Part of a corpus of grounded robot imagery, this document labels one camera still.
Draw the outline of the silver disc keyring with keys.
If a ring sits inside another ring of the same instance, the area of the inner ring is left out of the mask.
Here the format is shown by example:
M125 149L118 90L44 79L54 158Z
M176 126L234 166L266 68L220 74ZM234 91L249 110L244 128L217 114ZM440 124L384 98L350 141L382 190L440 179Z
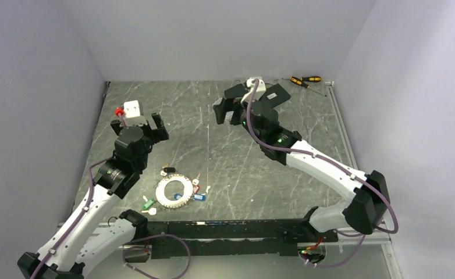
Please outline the silver disc keyring with keys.
M211 185L201 178L201 174L187 176L169 165L162 166L160 180L153 193L143 195L141 213L155 215L159 211L178 210L193 202L205 202L211 192Z

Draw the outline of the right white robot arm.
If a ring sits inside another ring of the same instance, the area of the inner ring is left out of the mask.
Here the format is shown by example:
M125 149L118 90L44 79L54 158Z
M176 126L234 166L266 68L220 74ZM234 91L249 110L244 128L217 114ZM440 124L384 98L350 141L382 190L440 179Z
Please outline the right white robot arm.
M213 110L218 124L232 113L230 124L243 126L266 157L309 174L343 198L340 204L309 211L301 226L306 240L316 241L327 231L345 227L371 235L379 229L390 206L384 175L346 166L311 146L298 131L282 127L275 108L289 99L290 94L280 84L255 88L248 81L225 90Z

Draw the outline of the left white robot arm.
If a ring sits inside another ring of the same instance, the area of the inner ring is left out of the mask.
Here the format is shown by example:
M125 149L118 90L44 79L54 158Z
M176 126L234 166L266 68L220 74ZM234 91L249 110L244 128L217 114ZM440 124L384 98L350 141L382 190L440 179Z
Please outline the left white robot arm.
M89 176L85 197L56 234L36 253L19 258L24 278L84 278L119 246L147 239L147 218L131 209L98 236L93 233L140 179L152 146L169 139L160 114L151 116L155 129L148 122L125 128L118 120L111 123L118 136L112 156L96 164L99 170Z

